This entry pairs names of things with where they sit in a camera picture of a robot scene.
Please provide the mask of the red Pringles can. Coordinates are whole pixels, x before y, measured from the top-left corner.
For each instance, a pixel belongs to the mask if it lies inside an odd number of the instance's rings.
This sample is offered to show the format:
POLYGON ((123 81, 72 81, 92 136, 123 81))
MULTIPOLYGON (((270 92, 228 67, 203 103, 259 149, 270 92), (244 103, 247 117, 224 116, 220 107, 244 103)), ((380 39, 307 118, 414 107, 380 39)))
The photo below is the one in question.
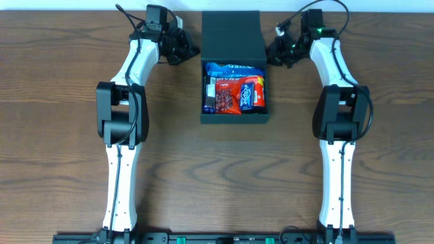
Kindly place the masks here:
POLYGON ((262 109, 266 107, 264 96, 264 77, 254 76, 254 108, 262 109))

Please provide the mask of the blue Oreo cookie pack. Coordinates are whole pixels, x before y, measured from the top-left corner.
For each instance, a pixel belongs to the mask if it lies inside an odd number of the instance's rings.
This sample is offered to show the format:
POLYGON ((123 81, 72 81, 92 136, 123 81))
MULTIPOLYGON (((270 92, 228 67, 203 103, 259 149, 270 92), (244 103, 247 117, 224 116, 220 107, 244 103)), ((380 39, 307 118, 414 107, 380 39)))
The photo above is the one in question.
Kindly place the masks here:
POLYGON ((219 78, 240 78, 265 75, 265 72, 262 69, 253 66, 219 64, 215 62, 208 62, 205 65, 205 71, 208 76, 219 78))

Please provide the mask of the dark blue wafer bar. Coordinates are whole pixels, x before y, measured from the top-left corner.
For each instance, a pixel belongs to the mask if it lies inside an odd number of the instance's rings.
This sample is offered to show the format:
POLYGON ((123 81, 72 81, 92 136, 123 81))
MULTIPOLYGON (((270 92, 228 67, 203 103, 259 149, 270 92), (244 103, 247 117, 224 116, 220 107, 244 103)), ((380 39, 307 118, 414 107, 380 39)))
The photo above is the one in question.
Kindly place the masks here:
POLYGON ((216 78, 205 77, 205 96, 203 112, 214 114, 216 112, 216 78))

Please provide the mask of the blue Eclipse mint box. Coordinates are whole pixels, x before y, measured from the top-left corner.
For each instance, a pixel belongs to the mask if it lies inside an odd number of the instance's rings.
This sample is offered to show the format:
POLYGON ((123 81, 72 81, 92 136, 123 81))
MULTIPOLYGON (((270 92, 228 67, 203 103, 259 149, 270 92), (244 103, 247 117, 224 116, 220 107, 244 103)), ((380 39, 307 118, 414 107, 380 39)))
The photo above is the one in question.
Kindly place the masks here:
POLYGON ((254 108, 254 83, 244 83, 240 88, 239 107, 246 113, 254 108))

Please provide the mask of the dark green box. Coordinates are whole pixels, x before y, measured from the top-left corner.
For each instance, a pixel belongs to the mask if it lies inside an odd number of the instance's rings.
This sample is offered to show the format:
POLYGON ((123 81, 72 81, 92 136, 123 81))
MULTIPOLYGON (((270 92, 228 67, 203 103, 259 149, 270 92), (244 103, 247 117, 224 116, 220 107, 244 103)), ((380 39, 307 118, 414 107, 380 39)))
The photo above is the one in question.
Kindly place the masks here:
MULTIPOLYGON (((201 29, 201 105, 205 104, 205 66, 209 62, 253 66, 267 71, 259 11, 204 11, 201 29)), ((269 81, 264 76, 265 108, 244 115, 201 112, 202 124, 265 124, 270 118, 269 81)))

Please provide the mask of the red Hacks candy bag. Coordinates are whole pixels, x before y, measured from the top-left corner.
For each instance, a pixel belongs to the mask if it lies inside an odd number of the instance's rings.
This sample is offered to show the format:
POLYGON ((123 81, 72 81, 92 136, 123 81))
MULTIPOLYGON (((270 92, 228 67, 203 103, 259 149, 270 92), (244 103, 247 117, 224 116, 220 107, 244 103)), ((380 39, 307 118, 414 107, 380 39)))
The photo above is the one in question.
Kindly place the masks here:
POLYGON ((244 83, 251 82, 247 82, 245 78, 216 79, 216 113, 234 115, 243 113, 239 107, 239 100, 240 88, 244 83))

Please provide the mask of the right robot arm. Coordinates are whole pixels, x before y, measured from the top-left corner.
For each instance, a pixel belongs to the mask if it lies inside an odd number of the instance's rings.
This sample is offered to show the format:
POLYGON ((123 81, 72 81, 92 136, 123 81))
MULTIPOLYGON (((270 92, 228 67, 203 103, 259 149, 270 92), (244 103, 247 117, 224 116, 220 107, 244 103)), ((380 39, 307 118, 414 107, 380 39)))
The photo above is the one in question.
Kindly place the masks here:
POLYGON ((309 58, 319 73, 322 92, 312 120, 323 160, 323 196, 316 243, 358 243, 351 209, 351 165, 355 144, 368 132, 373 119, 369 89, 349 72, 340 50, 340 32, 323 23, 321 9, 304 6, 301 34, 293 39, 288 18, 276 27, 267 48, 267 62, 292 67, 309 58))

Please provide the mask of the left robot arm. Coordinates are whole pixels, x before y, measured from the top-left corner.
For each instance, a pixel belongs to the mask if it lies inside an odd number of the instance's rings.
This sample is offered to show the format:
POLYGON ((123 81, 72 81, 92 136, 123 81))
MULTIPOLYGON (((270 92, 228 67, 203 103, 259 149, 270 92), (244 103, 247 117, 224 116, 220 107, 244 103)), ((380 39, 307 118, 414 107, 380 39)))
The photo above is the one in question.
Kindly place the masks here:
POLYGON ((108 157, 108 199, 95 243, 133 243, 137 223, 136 169, 149 133, 145 85, 160 57, 171 66, 199 54, 170 9, 148 5, 146 18, 126 14, 133 26, 130 49, 119 72, 96 88, 98 135, 108 157))

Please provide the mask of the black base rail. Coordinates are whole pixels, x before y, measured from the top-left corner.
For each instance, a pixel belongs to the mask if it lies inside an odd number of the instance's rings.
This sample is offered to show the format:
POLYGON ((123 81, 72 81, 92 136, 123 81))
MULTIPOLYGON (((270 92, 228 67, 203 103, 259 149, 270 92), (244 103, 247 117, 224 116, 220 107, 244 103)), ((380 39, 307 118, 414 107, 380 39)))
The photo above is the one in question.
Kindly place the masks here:
MULTIPOLYGON (((101 230, 94 234, 82 235, 54 235, 52 243, 109 243, 105 237, 107 231, 101 230)), ((321 233, 286 232, 280 235, 202 235, 202 234, 168 234, 166 232, 116 233, 111 243, 135 243, 135 244, 280 244, 280 243, 336 243, 337 235, 321 233)), ((342 243, 357 244, 392 244, 396 243, 394 235, 390 234, 359 234, 356 230, 344 232, 342 243)))

